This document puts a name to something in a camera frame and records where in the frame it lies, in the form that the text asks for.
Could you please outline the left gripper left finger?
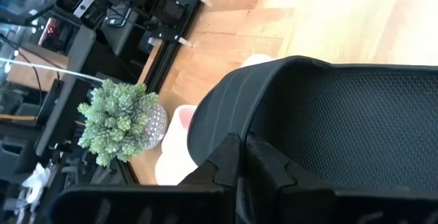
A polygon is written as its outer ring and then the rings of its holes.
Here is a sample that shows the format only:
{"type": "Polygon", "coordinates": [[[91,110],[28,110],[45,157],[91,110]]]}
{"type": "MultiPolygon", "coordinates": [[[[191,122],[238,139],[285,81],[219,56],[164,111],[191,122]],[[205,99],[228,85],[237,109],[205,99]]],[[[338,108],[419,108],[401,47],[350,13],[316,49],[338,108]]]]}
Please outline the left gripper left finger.
{"type": "Polygon", "coordinates": [[[51,209],[53,224],[227,224],[235,222],[240,137],[228,134],[176,186],[76,186],[51,209]]]}

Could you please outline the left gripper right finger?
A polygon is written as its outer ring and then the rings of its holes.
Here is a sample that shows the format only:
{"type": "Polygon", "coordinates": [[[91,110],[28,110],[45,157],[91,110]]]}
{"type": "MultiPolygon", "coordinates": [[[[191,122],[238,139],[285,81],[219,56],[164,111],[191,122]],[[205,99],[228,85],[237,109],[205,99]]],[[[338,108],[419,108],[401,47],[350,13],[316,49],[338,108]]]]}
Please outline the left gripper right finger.
{"type": "Polygon", "coordinates": [[[245,181],[256,223],[436,223],[437,193],[334,187],[255,134],[245,181]]]}

